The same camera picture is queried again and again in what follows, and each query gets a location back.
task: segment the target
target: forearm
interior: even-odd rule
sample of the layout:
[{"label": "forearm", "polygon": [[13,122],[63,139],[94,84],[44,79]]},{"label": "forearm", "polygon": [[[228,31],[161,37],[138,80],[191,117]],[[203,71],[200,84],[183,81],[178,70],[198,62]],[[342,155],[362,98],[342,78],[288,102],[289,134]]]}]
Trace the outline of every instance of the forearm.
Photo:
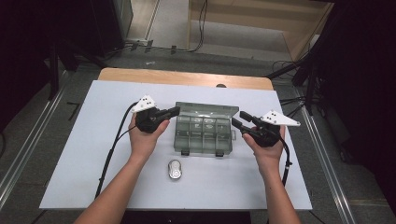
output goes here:
[{"label": "forearm", "polygon": [[263,179],[270,223],[301,223],[282,184],[279,172],[268,172],[263,175]]},{"label": "forearm", "polygon": [[120,223],[145,162],[131,157],[75,223]]}]

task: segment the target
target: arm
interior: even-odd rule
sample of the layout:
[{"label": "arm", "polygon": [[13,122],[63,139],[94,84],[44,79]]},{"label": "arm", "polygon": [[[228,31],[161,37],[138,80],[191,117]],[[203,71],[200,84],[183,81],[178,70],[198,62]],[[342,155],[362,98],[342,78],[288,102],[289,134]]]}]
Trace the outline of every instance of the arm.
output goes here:
[{"label": "arm", "polygon": [[[135,114],[129,128],[134,127]],[[129,131],[132,153],[126,164],[75,223],[120,223],[131,198],[137,178],[154,151],[158,137],[169,120],[163,121],[154,133],[142,133],[138,128]]]},{"label": "arm", "polygon": [[[280,128],[280,135],[285,139],[284,126]],[[270,223],[300,223],[279,174],[279,160],[283,151],[282,143],[278,141],[273,147],[260,147],[247,133],[243,134],[243,138],[253,149],[260,174],[264,180]]]}]

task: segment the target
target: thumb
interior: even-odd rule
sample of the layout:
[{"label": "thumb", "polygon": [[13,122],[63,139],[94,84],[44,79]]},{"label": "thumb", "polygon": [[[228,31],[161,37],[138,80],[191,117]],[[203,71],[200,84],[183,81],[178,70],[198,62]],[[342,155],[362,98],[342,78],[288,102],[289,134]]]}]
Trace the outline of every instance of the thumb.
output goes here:
[{"label": "thumb", "polygon": [[256,141],[254,141],[253,137],[250,136],[248,133],[242,134],[242,137],[244,138],[245,142],[247,143],[248,146],[250,147],[255,147],[257,146]]},{"label": "thumb", "polygon": [[165,132],[166,128],[168,127],[170,123],[169,119],[164,120],[163,122],[161,122],[161,124],[158,126],[157,130],[155,131],[155,133],[157,133],[158,135],[162,134],[163,132]]}]

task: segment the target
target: metal rail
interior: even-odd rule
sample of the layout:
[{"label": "metal rail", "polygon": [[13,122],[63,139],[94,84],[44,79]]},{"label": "metal rail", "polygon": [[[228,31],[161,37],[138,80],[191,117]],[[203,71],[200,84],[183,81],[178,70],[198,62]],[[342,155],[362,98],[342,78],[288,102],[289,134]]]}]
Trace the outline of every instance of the metal rail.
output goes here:
[{"label": "metal rail", "polygon": [[53,100],[47,102],[43,112],[35,123],[35,126],[33,127],[32,131],[30,131],[18,155],[14,159],[14,162],[12,162],[8,168],[8,171],[6,172],[6,175],[2,179],[0,183],[0,211],[3,209],[3,206],[5,205],[7,198],[14,188],[18,178],[20,177],[24,166],[29,161],[30,156],[35,150],[35,146],[40,139],[41,134],[46,129],[53,112],[62,99],[65,87],[67,86],[70,79],[71,76],[66,71],[64,71],[60,80],[61,88]]},{"label": "metal rail", "polygon": [[[297,89],[296,89],[296,94],[297,96],[302,96],[302,94]],[[312,142],[314,143],[315,150],[318,153],[318,158],[321,167],[323,169],[330,190],[332,192],[332,197],[334,198],[335,205],[337,206],[338,212],[340,213],[340,217],[343,220],[343,223],[346,224],[357,223],[350,209],[347,196],[345,195],[341,187],[341,184],[338,181],[337,174],[332,168],[332,163],[327,154],[326,147],[324,146],[323,141],[318,132],[318,128],[315,123],[314,117],[308,114],[308,111],[305,109],[305,107],[302,108],[302,112],[303,112],[304,120],[306,122],[306,126],[311,135]]]}]

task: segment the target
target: handheld controller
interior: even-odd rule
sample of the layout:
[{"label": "handheld controller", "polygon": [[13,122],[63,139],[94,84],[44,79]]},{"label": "handheld controller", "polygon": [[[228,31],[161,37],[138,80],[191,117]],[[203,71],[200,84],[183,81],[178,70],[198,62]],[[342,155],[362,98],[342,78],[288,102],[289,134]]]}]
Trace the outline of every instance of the handheld controller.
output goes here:
[{"label": "handheld controller", "polygon": [[257,118],[245,111],[239,113],[239,117],[256,125],[254,129],[244,126],[241,121],[232,118],[232,125],[241,133],[248,133],[260,147],[272,147],[280,140],[279,125],[300,126],[300,122],[289,119],[274,110],[264,116]]},{"label": "handheld controller", "polygon": [[136,113],[136,127],[141,132],[154,133],[161,122],[180,114],[179,106],[160,110],[156,105],[149,95],[145,95],[132,107],[132,112]]},{"label": "handheld controller", "polygon": [[139,111],[136,114],[136,127],[142,132],[154,133],[164,120],[178,116],[179,113],[179,106],[167,110],[160,110],[157,107],[152,107],[147,110]]}]

